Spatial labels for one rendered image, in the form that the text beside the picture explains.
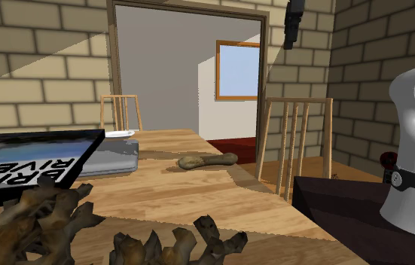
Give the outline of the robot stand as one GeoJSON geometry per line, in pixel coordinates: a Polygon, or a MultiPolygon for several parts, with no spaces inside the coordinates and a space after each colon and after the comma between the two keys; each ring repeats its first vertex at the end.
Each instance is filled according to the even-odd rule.
{"type": "Polygon", "coordinates": [[[292,205],[370,265],[415,265],[415,235],[380,209],[390,185],[296,177],[292,205]]]}

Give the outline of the black book with blue cover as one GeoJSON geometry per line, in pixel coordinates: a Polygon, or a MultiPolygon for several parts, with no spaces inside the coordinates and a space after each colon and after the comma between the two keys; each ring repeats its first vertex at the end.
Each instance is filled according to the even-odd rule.
{"type": "Polygon", "coordinates": [[[103,129],[0,133],[0,206],[51,177],[69,188],[105,139],[103,129]]]}

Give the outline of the tan bone-shaped object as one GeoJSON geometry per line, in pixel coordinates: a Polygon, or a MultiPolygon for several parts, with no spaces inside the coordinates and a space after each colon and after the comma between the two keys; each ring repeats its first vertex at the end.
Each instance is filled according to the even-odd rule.
{"type": "Polygon", "coordinates": [[[232,166],[238,161],[238,156],[233,153],[222,155],[209,155],[202,157],[183,157],[179,159],[178,165],[181,169],[190,170],[203,166],[232,166]]]}

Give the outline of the brown branching root figure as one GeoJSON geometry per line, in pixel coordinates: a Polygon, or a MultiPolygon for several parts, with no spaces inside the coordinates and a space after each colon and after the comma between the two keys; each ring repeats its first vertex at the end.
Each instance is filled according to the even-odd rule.
{"type": "Polygon", "coordinates": [[[194,226],[206,243],[202,255],[196,260],[191,260],[191,252],[197,244],[194,234],[177,227],[172,231],[175,237],[172,247],[163,247],[155,231],[146,243],[127,234],[116,234],[108,265],[224,265],[227,255],[242,252],[248,242],[245,232],[222,241],[216,223],[209,215],[199,217],[194,226]]]}
{"type": "Polygon", "coordinates": [[[0,213],[0,265],[75,265],[71,244],[77,232],[105,220],[93,203],[79,201],[93,186],[54,187],[52,181],[3,203],[0,213]]]}

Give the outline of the window with orange frame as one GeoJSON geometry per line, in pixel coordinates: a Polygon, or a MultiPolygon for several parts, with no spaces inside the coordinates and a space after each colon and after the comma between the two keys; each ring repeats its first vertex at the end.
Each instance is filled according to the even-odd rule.
{"type": "Polygon", "coordinates": [[[215,99],[249,101],[258,98],[260,44],[216,41],[215,99]]]}

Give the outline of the white plate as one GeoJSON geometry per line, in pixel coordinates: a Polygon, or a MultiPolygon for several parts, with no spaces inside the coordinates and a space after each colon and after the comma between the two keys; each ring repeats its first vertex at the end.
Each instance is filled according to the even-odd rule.
{"type": "Polygon", "coordinates": [[[135,134],[134,130],[118,130],[118,131],[106,131],[105,137],[107,139],[126,139],[135,134]]]}

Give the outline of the brown door frame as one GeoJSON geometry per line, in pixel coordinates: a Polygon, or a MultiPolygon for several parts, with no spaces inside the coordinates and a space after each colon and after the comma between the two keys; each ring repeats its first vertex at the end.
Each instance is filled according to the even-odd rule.
{"type": "Polygon", "coordinates": [[[263,111],[265,100],[265,87],[267,84],[267,48],[268,48],[268,11],[260,11],[249,8],[239,8],[224,5],[214,5],[203,2],[193,2],[188,0],[106,0],[108,16],[109,47],[111,54],[111,74],[113,80],[112,92],[122,94],[121,68],[119,58],[119,48],[117,41],[117,22],[116,5],[124,5],[136,8],[150,8],[164,11],[178,11],[183,13],[211,15],[217,17],[230,17],[245,20],[257,20],[261,23],[260,37],[260,58],[258,76],[258,98],[257,98],[257,118],[256,118],[256,149],[260,151],[261,137],[263,135],[263,111]]]}

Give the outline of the wooden spindle-back chair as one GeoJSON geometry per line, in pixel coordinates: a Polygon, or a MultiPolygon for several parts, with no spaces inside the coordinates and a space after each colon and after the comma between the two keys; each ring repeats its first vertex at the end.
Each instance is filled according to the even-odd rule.
{"type": "Polygon", "coordinates": [[[300,97],[268,97],[266,99],[265,111],[261,115],[264,125],[260,128],[258,134],[258,155],[256,159],[255,177],[260,180],[262,176],[262,169],[264,165],[264,154],[266,151],[266,143],[268,130],[270,125],[270,117],[272,105],[274,102],[281,102],[283,104],[282,113],[282,132],[281,132],[281,147],[279,151],[279,169],[276,178],[276,194],[280,194],[282,183],[285,182],[284,200],[290,200],[290,190],[292,183],[292,170],[296,170],[296,174],[300,175],[302,172],[302,165],[304,159],[304,144],[306,139],[307,124],[309,117],[309,110],[311,104],[323,104],[324,110],[324,125],[323,125],[323,140],[322,140],[322,176],[324,178],[331,178],[332,170],[332,125],[333,125],[333,102],[332,98],[300,98],[300,97]],[[301,135],[298,147],[298,161],[293,164],[294,147],[297,133],[297,120],[299,105],[303,106],[302,120],[301,120],[301,135]]]}
{"type": "Polygon", "coordinates": [[[116,130],[129,129],[128,99],[133,99],[136,108],[136,117],[139,131],[143,130],[139,100],[137,95],[101,95],[100,96],[100,123],[99,128],[105,127],[105,101],[110,99],[112,103],[113,120],[116,130]]]}

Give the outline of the wooden table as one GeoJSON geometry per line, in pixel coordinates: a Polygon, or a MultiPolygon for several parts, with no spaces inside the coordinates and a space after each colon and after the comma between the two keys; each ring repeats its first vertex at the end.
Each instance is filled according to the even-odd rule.
{"type": "Polygon", "coordinates": [[[241,167],[181,169],[183,157],[220,155],[193,131],[141,131],[131,139],[139,142],[136,171],[78,176],[71,187],[61,188],[91,184],[79,203],[92,202],[93,213],[105,218],[76,233],[75,265],[108,265],[118,233],[146,243],[155,231],[163,247],[172,247],[177,227],[194,234],[191,260],[196,260],[206,243],[194,222],[205,215],[216,223],[222,241],[247,233],[243,251],[227,255],[224,265],[367,265],[241,167]]]}

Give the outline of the grey rectangular box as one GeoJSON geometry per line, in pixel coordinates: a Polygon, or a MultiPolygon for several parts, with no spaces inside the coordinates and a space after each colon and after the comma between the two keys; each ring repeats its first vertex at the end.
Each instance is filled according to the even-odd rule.
{"type": "Polygon", "coordinates": [[[103,141],[85,162],[80,177],[134,172],[138,169],[139,142],[103,141]]]}

